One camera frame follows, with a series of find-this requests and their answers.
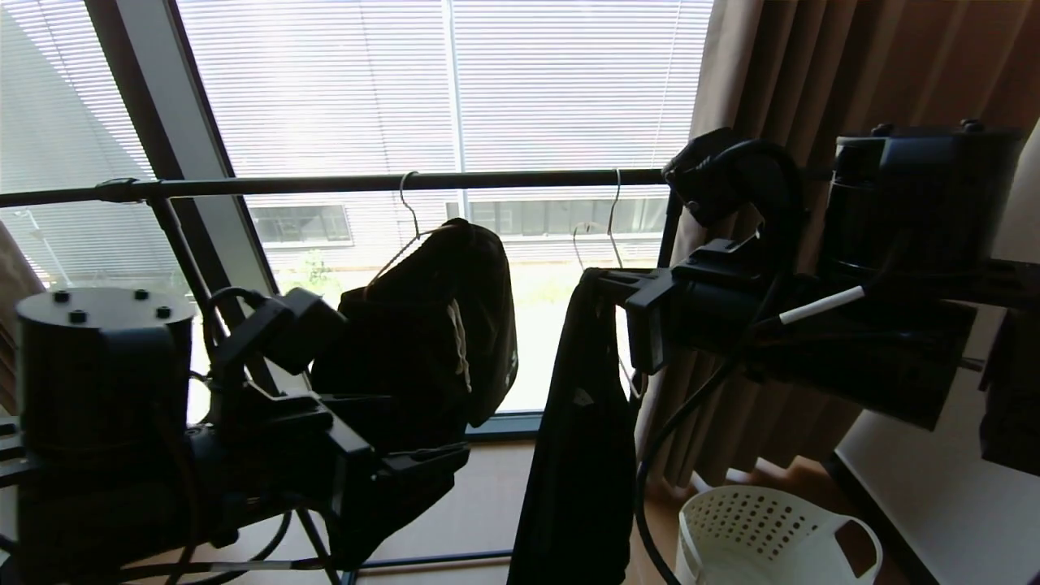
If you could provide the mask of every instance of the beige curtain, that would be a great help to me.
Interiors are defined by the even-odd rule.
[[[32,272],[18,244],[0,224],[0,406],[11,414],[18,412],[15,398],[15,335],[18,315],[15,305],[22,299],[42,292],[36,274]]]
[[[1032,129],[1040,110],[1040,7],[1032,1],[727,0],[712,8],[691,135],[731,126],[787,147],[809,169],[831,164],[838,134],[879,123],[954,125],[977,118]],[[827,185],[810,184],[799,266],[812,272]],[[746,237],[738,213],[705,230],[684,214],[672,260],[706,238]],[[679,356],[650,383],[641,446],[716,366]],[[710,485],[759,457],[787,466],[830,454],[860,409],[811,389],[739,375],[673,434],[656,461],[666,486],[696,472]]]

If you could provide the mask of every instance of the screw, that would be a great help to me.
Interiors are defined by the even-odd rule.
[[[878,124],[877,126],[874,127],[873,130],[870,130],[870,135],[872,136],[890,136],[892,134],[892,129],[893,128],[895,128],[895,126],[893,126],[891,124],[887,124],[887,123],[886,124]]]

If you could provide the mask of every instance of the laundry basket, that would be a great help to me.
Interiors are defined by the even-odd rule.
[[[874,542],[876,562],[852,571],[834,533],[856,523]],[[679,511],[676,577],[683,585],[843,585],[874,583],[881,542],[868,526],[764,487],[717,487]]]

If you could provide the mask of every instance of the baseboard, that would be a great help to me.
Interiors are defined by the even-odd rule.
[[[838,489],[862,514],[865,522],[885,545],[885,554],[900,567],[910,583],[915,585],[939,585],[932,571],[925,566],[917,553],[910,548],[888,515],[874,501],[859,479],[849,469],[837,454],[832,453],[823,461],[824,468],[831,476]]]

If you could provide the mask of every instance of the wooden floor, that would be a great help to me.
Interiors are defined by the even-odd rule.
[[[478,551],[509,550],[513,548],[520,508],[526,488],[527,470],[534,451],[532,443],[475,446],[469,463],[459,472],[454,489],[426,511],[416,522],[388,538],[372,555],[373,559],[394,559],[430,555],[447,555]],[[856,515],[830,477],[817,463],[797,460],[789,469],[780,469],[759,462],[753,474],[730,473],[731,483],[760,485],[783,489],[805,498],[830,510]],[[675,560],[678,510],[680,503],[648,503],[647,515],[654,541],[665,559]],[[237,543],[220,551],[201,548],[197,558],[244,560],[266,543],[277,526],[277,519],[266,520],[242,531]],[[873,562],[873,546],[856,546],[852,557],[867,551]],[[271,558],[291,559],[313,556],[298,524],[293,520],[289,535]],[[176,553],[163,555],[161,560],[172,561]],[[400,567],[364,571],[360,585],[496,585],[505,583],[509,559],[426,566]],[[251,573],[236,581],[244,584],[293,583],[317,585],[328,583],[320,571]],[[631,541],[631,562],[626,581],[630,585],[657,585],[660,577],[650,564],[639,536]],[[877,580],[879,585],[908,583],[895,566],[886,561]]]

